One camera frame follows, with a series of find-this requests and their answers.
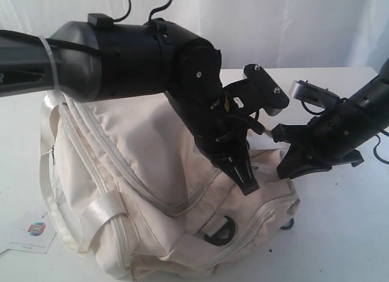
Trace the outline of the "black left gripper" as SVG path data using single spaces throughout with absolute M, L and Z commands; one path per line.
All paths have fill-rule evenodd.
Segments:
M 200 152 L 241 189 L 251 194 L 260 186 L 252 171 L 246 117 L 227 93 L 185 96 L 185 125 Z

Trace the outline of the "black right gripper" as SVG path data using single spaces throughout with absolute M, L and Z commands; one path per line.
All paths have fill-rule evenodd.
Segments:
M 334 166 L 364 162 L 357 147 L 364 143 L 364 116 L 359 111 L 330 111 L 313 117 L 306 125 L 278 124 L 275 142 L 290 147 L 277 166 L 280 179 L 330 171 Z

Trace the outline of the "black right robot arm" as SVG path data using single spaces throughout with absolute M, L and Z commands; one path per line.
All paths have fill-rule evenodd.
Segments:
M 290 95 L 302 107 L 310 104 L 323 110 L 311 112 L 306 125 L 279 124 L 272 129 L 274 142 L 289 144 L 277 166 L 280 179 L 327 172 L 344 164 L 356 167 L 364 162 L 358 147 L 379 133 L 388 134 L 387 62 L 349 98 L 302 80 L 293 83 Z

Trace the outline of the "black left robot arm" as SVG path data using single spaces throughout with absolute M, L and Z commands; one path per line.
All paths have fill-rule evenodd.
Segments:
M 164 94 L 200 152 L 241 189 L 259 187 L 246 135 L 251 118 L 220 81 L 220 50 L 162 18 L 117 24 L 91 13 L 51 37 L 1 31 L 1 95 L 58 90 L 80 102 Z

